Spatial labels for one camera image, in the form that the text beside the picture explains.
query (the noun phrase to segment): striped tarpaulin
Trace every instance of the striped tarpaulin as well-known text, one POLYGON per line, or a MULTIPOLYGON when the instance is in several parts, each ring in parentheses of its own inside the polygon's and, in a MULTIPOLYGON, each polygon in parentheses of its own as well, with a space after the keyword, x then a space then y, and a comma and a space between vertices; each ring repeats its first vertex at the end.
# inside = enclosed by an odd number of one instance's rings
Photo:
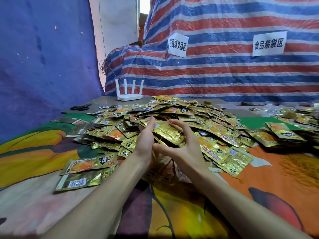
POLYGON ((151 0, 144 40, 108 55, 106 95, 118 78, 144 80, 144 95, 319 100, 319 0, 151 0), (284 53, 252 57, 253 36, 277 31, 287 31, 284 53), (189 37, 185 58, 167 53, 175 32, 189 37))

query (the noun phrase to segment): human hand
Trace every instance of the human hand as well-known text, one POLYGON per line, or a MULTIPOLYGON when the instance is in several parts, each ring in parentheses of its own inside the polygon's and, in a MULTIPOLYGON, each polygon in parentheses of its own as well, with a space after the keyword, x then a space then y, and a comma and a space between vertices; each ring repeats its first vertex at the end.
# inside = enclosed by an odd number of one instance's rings
POLYGON ((152 157, 152 145, 154 144, 153 129, 155 126, 155 118, 147 117, 146 120, 150 121, 145 128, 139 126, 141 133, 138 135, 132 155, 135 155, 138 159, 141 159, 142 162, 149 165, 152 157))
POLYGON ((154 151, 171 157, 177 163, 181 171, 192 180, 195 173, 210 173, 207 168, 200 145, 191 128, 185 122, 180 120, 169 120, 171 124, 177 125, 183 129, 186 144, 181 148, 171 148, 162 144, 155 143, 152 148, 154 151))

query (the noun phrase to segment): black scissors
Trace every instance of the black scissors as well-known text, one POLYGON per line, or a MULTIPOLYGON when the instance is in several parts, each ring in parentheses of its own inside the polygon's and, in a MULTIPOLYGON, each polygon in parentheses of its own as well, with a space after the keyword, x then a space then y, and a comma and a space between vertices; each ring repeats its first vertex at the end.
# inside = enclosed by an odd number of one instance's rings
POLYGON ((78 110, 78 111, 85 111, 85 110, 88 110, 89 109, 89 106, 92 105, 92 104, 85 104, 85 105, 82 105, 82 106, 73 106, 70 108, 70 110, 78 110))

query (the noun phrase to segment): white paper sign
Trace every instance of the white paper sign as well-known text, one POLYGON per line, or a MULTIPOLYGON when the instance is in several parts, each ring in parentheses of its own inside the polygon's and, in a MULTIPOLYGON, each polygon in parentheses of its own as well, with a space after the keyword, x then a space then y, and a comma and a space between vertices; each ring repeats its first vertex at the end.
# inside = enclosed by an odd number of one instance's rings
POLYGON ((186 56, 188 37, 179 33, 174 33, 168 37, 168 53, 180 57, 186 56))
POLYGON ((287 40, 287 31, 254 35, 253 56, 282 54, 287 40))

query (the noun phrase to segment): forearm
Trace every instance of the forearm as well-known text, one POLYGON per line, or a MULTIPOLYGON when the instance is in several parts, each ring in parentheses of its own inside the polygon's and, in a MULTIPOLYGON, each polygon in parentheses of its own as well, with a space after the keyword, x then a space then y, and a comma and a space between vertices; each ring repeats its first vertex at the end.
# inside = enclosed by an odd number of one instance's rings
POLYGON ((118 213, 148 165, 131 154, 104 183, 42 238, 107 238, 118 213))
POLYGON ((195 186, 243 238, 310 238, 265 207, 250 200, 210 172, 197 173, 195 186))

